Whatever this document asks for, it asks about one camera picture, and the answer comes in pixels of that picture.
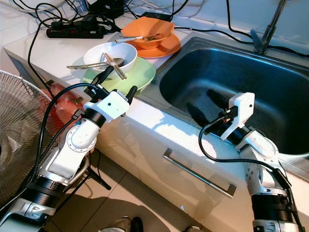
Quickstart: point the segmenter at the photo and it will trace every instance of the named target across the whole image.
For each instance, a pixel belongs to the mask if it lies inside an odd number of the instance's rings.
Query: bowl
[[[89,49],[84,57],[84,64],[93,64],[99,62],[106,62],[106,58],[103,53],[107,53],[111,58],[122,58],[125,60],[123,66],[120,67],[123,73],[128,72],[134,65],[137,58],[137,50],[134,46],[128,43],[116,43],[109,42],[99,44],[91,49]],[[99,74],[104,71],[100,67],[92,68],[92,71]],[[113,71],[109,76],[109,79],[121,79],[119,75]]]
[[[157,18],[141,17],[126,25],[121,33],[124,36],[142,36],[160,33],[160,39],[157,40],[135,40],[134,43],[143,49],[154,49],[161,42],[170,36],[174,31],[174,23],[170,23]]]

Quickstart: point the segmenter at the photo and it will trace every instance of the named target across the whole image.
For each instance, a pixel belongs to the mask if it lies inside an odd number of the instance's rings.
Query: plate
[[[133,45],[136,48],[137,55],[139,57],[144,57],[144,58],[165,57],[165,56],[174,54],[181,47],[180,40],[174,34],[171,34],[170,36],[168,36],[165,40],[162,41],[159,47],[155,49],[142,49],[134,41],[130,41],[127,43]]]
[[[137,57],[132,69],[125,74],[127,76],[125,80],[106,79],[101,85],[109,92],[118,89],[126,95],[132,86],[137,86],[138,90],[140,90],[148,85],[155,77],[155,67],[145,59]],[[91,83],[95,76],[95,73],[87,70],[83,82]]]

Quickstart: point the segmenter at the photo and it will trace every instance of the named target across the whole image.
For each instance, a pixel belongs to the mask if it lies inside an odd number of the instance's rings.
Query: faucet
[[[271,23],[267,26],[262,39],[259,39],[259,37],[257,36],[256,32],[253,29],[250,31],[250,34],[252,36],[252,40],[254,43],[255,52],[260,53],[260,54],[266,53],[268,44],[276,30],[277,21],[283,11],[286,1],[287,0],[280,0],[279,5],[276,9],[276,12],[271,20]]]

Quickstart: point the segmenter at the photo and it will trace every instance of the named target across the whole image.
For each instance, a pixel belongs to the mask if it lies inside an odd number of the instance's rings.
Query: orange bowl
[[[157,18],[141,17],[126,25],[121,33],[124,36],[145,36],[150,34],[160,33],[157,40],[135,40],[134,42],[143,49],[154,49],[158,47],[161,42],[170,36],[174,31],[174,23],[170,23]]]

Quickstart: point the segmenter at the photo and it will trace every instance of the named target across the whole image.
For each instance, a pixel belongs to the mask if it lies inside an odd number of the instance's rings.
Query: white cabinet
[[[113,123],[110,128],[105,127],[106,131],[98,139],[99,148],[105,154],[128,171],[133,171],[135,176],[138,173],[143,183],[213,232],[253,231],[251,199],[244,181],[235,183],[237,189],[230,199],[168,162],[163,155],[168,148],[171,149],[171,158],[228,189],[233,183],[205,157],[197,156],[173,141],[164,141],[155,131],[143,128],[132,119],[123,118],[121,121],[119,125]],[[111,139],[115,133],[120,137]]]

